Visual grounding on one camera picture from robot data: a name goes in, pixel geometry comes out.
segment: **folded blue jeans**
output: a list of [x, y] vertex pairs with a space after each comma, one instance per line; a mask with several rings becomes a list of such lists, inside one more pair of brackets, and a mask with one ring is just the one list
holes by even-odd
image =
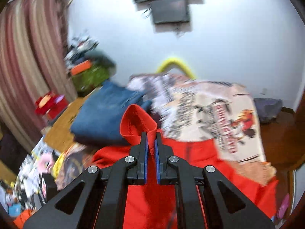
[[107, 80], [84, 102], [70, 131], [81, 143], [125, 144], [120, 134], [122, 116], [131, 104], [138, 104], [148, 111], [152, 103], [144, 102], [144, 95], [144, 92], [130, 91]]

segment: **baseboard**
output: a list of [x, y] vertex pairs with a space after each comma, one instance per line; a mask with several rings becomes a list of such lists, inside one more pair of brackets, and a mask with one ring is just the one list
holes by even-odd
[[294, 111], [292, 108], [288, 108], [288, 107], [282, 107], [281, 109], [282, 112], [286, 112], [286, 113], [290, 113], [290, 114], [294, 114]]

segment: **orange cloth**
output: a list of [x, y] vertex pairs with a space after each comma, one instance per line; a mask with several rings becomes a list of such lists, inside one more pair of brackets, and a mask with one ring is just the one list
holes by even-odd
[[25, 224], [25, 221], [30, 218], [32, 215], [32, 210], [28, 209], [23, 211], [15, 220], [14, 223], [15, 225], [19, 228], [22, 229], [23, 225]]
[[[168, 222], [175, 209], [175, 193], [173, 186], [157, 184], [155, 167], [154, 140], [157, 132], [155, 121], [138, 105], [130, 105], [122, 117], [120, 124], [121, 135], [133, 146], [140, 143], [141, 132], [147, 132], [149, 156], [147, 184], [144, 186], [129, 186], [124, 229], [167, 228]], [[203, 168], [206, 165], [215, 166], [237, 188], [240, 189], [268, 217], [276, 213], [275, 187], [273, 179], [262, 187], [246, 177], [242, 177], [225, 161], [218, 159], [214, 140], [202, 142], [177, 142], [162, 138], [163, 144], [173, 148], [175, 155], [186, 159], [191, 165]], [[130, 146], [108, 146], [100, 149], [92, 161], [99, 168], [112, 165], [117, 160], [129, 155]], [[175, 220], [171, 228], [177, 227]]]

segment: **pink object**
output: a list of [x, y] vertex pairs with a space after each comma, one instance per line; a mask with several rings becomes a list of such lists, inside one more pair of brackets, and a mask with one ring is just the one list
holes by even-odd
[[53, 168], [54, 164], [55, 162], [53, 160], [52, 154], [42, 154], [37, 162], [37, 169], [39, 173], [50, 173], [51, 168]]
[[278, 210], [277, 218], [282, 219], [285, 215], [287, 208], [289, 207], [289, 194], [286, 194], [285, 198], [282, 201], [282, 204]]

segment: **triangular cutout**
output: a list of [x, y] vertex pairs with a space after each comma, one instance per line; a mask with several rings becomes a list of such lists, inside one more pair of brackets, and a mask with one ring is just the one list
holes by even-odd
[[218, 181], [217, 185], [229, 213], [236, 213], [237, 211], [246, 207], [241, 198], [239, 198], [232, 190], [230, 190], [222, 181]]
[[55, 208], [66, 214], [72, 214], [84, 187], [85, 182], [77, 184], [69, 193], [55, 204]]

